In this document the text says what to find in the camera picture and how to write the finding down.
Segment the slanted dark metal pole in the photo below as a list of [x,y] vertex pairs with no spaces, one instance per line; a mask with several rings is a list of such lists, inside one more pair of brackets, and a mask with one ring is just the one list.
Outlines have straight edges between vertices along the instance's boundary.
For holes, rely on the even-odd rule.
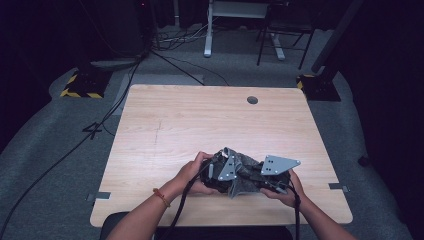
[[346,10],[343,13],[343,16],[340,18],[337,26],[335,27],[331,37],[325,44],[324,48],[322,49],[321,53],[315,60],[314,64],[311,67],[311,70],[314,73],[318,73],[320,69],[326,65],[326,63],[330,59],[330,55],[332,51],[336,48],[337,43],[341,39],[343,33],[348,28],[350,22],[356,15],[358,9],[363,3],[363,0],[349,0],[350,3]]

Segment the person's left hand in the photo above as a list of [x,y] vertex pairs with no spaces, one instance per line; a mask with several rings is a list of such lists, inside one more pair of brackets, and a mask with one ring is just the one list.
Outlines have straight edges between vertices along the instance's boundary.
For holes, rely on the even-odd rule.
[[[200,171],[200,167],[202,163],[210,159],[212,157],[211,154],[207,154],[205,152],[200,151],[194,160],[189,161],[185,164],[178,174],[174,177],[172,182],[174,183],[176,194],[181,195],[188,185],[188,183],[195,178],[195,175]],[[189,190],[190,194],[206,194],[211,195],[216,193],[215,189],[206,187],[200,180],[195,180],[192,187]]]

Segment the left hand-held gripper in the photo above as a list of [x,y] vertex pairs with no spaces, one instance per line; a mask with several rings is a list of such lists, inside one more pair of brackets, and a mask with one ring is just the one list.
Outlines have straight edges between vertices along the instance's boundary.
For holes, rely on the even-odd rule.
[[201,182],[220,193],[227,193],[236,178],[235,156],[227,150],[221,150],[205,160],[200,168]]

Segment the black chair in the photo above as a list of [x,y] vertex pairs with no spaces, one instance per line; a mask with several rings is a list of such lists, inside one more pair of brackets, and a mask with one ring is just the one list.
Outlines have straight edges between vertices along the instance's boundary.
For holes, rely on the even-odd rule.
[[315,19],[305,0],[273,0],[266,8],[264,22],[256,40],[260,41],[260,50],[256,65],[260,64],[267,34],[297,36],[291,50],[302,51],[298,69],[301,69],[314,36]]

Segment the person's right hand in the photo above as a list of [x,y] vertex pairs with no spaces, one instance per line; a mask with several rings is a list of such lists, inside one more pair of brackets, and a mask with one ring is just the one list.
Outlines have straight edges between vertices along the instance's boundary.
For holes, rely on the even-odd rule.
[[289,174],[291,177],[291,186],[294,191],[288,190],[286,194],[282,194],[273,192],[265,188],[261,188],[260,192],[270,199],[279,200],[284,205],[294,208],[296,206],[296,201],[299,200],[300,202],[303,202],[306,195],[304,193],[303,186],[298,178],[298,175],[292,169],[289,170]]

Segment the dark cabinet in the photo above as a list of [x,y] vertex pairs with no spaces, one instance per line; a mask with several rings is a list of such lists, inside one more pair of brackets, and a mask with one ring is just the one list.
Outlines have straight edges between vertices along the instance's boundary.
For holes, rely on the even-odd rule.
[[154,34],[152,0],[94,0],[101,29],[115,56],[139,57]]

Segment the grey tape strip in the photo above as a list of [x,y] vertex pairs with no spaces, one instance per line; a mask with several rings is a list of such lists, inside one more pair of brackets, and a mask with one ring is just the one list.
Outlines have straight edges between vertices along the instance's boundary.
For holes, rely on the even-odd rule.
[[344,193],[350,192],[349,187],[341,183],[329,183],[328,185],[331,190],[342,190]]
[[89,193],[86,197],[86,200],[88,202],[94,202],[96,199],[108,200],[110,198],[110,195],[111,195],[110,192]]

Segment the white desk frame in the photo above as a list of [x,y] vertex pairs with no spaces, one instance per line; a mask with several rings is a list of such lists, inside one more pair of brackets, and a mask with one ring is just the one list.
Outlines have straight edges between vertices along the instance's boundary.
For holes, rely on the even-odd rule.
[[267,3],[247,0],[208,0],[207,33],[203,55],[212,56],[213,20],[215,17],[264,19]]

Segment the yellow-black striped stand base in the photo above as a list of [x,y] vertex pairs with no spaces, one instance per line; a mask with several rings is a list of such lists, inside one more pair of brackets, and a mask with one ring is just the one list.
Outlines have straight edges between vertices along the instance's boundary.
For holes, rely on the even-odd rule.
[[91,73],[84,73],[76,70],[69,78],[60,96],[101,99],[105,96],[111,76],[110,71],[94,70]]
[[333,82],[324,80],[321,76],[299,75],[296,77],[296,86],[309,101],[341,101]]

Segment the grey cloth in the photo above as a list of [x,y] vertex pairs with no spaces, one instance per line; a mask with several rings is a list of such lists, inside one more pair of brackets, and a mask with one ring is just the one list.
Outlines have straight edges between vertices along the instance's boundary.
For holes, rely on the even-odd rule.
[[[220,181],[219,174],[231,159],[234,160],[236,178],[230,181]],[[262,165],[253,158],[226,147],[213,156],[212,163],[214,166],[213,188],[220,193],[227,193],[230,198],[234,198],[240,194],[259,191],[254,181],[261,179],[260,169]]]

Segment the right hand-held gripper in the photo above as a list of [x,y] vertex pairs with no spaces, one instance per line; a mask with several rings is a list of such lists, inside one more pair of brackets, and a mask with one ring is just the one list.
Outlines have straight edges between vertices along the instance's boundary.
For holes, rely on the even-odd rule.
[[263,179],[262,187],[276,193],[286,194],[291,182],[289,170],[300,164],[299,160],[267,155],[260,171]]

